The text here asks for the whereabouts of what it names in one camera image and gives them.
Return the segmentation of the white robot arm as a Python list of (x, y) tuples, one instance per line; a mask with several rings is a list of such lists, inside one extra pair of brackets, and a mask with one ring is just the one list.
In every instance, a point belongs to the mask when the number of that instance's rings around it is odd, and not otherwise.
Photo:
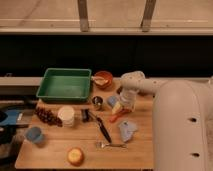
[(141, 71), (120, 78), (124, 90), (154, 96), (154, 171), (211, 171), (206, 119), (213, 116), (213, 78), (146, 78)]

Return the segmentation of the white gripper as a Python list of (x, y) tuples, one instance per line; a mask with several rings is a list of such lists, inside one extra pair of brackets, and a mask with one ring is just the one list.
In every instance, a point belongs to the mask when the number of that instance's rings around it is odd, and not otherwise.
[(131, 89), (123, 88), (120, 93), (120, 102), (116, 102), (112, 108), (112, 114), (115, 115), (123, 110), (123, 106), (130, 110), (134, 109), (137, 92)]

